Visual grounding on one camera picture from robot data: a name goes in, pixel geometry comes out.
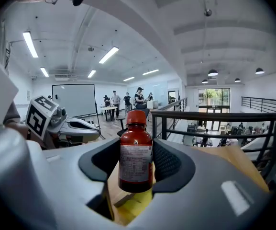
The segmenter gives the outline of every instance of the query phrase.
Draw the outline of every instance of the red bottle cap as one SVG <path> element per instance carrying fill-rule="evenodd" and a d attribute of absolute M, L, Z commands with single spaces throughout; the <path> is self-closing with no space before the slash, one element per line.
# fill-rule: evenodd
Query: red bottle cap
<path fill-rule="evenodd" d="M 144 124 L 146 125 L 145 112 L 140 110 L 133 110 L 128 113 L 127 124 Z"/>

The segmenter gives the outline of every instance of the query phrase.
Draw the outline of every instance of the bottle label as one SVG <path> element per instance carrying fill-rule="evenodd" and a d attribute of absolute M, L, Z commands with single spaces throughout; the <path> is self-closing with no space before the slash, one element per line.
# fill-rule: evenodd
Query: bottle label
<path fill-rule="evenodd" d="M 119 177 L 128 182 L 145 182 L 152 175 L 153 146 L 121 145 Z"/>

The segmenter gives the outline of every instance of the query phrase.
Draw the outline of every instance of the whiteboard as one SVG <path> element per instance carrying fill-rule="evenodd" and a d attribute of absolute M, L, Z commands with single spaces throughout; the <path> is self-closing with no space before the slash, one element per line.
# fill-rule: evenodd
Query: whiteboard
<path fill-rule="evenodd" d="M 64 107 L 69 117 L 96 114 L 94 84 L 53 85 L 52 93 L 53 101 Z"/>

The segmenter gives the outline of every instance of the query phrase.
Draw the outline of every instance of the red bottle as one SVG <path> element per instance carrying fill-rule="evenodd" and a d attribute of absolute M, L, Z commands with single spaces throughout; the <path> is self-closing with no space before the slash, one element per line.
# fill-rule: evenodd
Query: red bottle
<path fill-rule="evenodd" d="M 145 112 L 129 112 L 127 126 L 121 137 L 119 187 L 126 192 L 140 193 L 153 184 L 153 141 L 145 130 Z"/>

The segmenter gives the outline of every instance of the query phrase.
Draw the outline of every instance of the air conditioner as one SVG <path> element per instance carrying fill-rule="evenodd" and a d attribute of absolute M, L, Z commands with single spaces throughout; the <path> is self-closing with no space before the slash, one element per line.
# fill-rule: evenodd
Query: air conditioner
<path fill-rule="evenodd" d="M 55 80 L 56 81 L 69 81 L 70 77 L 68 74 L 56 74 Z"/>

